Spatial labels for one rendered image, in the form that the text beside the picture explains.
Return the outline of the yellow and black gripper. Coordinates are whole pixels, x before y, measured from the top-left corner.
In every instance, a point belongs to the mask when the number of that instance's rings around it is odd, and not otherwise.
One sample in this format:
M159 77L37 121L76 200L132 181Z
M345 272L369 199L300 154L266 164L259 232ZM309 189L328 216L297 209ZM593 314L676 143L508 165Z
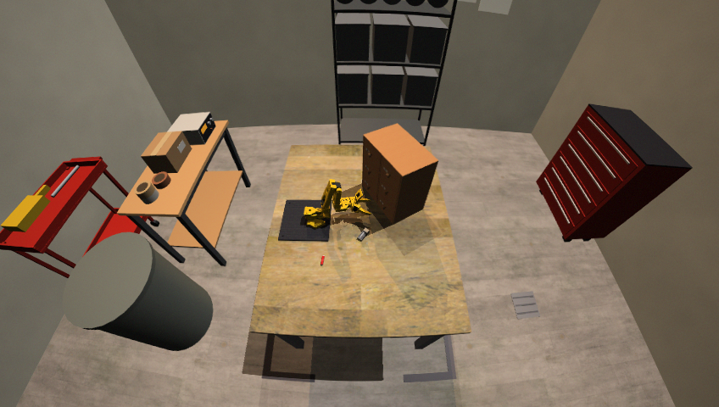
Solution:
M358 204L358 203L361 203L361 202L370 202L369 199L367 199L367 198L362 198L363 196L364 196L364 195L363 195L363 193L362 193L362 190L360 189L360 190L355 194L355 197L350 197L350 198L349 198L349 199L350 199L349 204L350 204L351 211L352 211L352 212L355 212L355 213L362 213L362 214L365 214L365 215L371 215L371 212L368 212L368 211L362 209L362 208L360 207L360 205Z

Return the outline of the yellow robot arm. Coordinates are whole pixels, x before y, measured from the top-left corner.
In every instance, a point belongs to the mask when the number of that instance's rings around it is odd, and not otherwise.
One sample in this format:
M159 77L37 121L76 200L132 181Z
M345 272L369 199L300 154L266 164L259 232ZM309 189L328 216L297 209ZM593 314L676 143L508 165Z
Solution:
M329 180L327 187L321 198L322 209L315 209L313 207L306 207L305 217L307 218L307 226L312 226L315 229L326 224L325 221L320 220L322 218L330 218L330 203L332 201L333 208L336 212L347 211L350 207L349 198L341 198L342 189L339 181ZM335 199L336 198L336 202ZM324 205L323 205L324 204ZM317 212L316 212L317 211ZM323 212L322 212L323 211ZM319 219L316 219L319 218Z

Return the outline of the dark brown wooden chest of drawers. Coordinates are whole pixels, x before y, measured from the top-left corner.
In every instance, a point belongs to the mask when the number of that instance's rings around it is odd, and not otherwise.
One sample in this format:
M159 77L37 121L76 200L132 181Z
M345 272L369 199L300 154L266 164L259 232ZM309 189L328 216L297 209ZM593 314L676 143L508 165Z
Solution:
M401 175L399 193L395 207L393 223L395 224L424 208L434 177L438 160L417 142L399 124L390 125L363 135L363 166L364 139L381 154L379 182L382 156ZM364 172L365 173L365 172ZM364 187L364 186L363 186Z

